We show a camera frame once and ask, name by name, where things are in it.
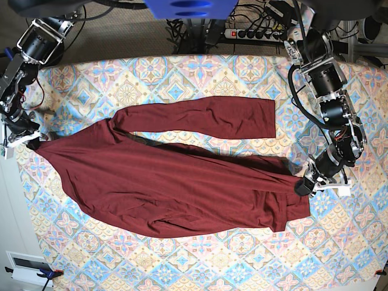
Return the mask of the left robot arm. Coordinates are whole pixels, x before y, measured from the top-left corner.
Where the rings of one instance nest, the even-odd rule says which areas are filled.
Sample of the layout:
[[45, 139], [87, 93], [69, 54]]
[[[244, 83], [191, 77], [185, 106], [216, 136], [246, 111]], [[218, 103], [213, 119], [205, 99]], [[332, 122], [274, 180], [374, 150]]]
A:
[[[292, 66], [287, 79], [295, 105], [319, 129], [326, 129], [330, 142], [317, 157], [310, 156], [303, 178], [295, 185], [299, 196], [314, 195], [317, 191], [337, 189], [348, 195], [352, 188], [345, 167], [353, 167], [364, 151], [367, 137], [344, 86], [347, 79], [335, 60], [333, 44], [325, 30], [313, 26], [315, 11], [305, 5], [294, 4], [297, 23], [289, 29], [284, 46]], [[302, 105], [293, 74], [298, 72], [316, 98], [322, 119], [318, 120]]]

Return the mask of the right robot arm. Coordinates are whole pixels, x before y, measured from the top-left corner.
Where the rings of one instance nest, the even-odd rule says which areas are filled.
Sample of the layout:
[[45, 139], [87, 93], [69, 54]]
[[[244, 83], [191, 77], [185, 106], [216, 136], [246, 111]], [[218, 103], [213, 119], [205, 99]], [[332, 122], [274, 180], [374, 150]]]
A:
[[5, 143], [29, 141], [40, 137], [39, 124], [22, 107], [24, 92], [38, 77], [39, 69], [64, 46], [64, 40], [77, 20], [71, 16], [36, 18], [20, 37], [14, 50], [5, 49], [10, 62], [1, 75], [1, 121]]

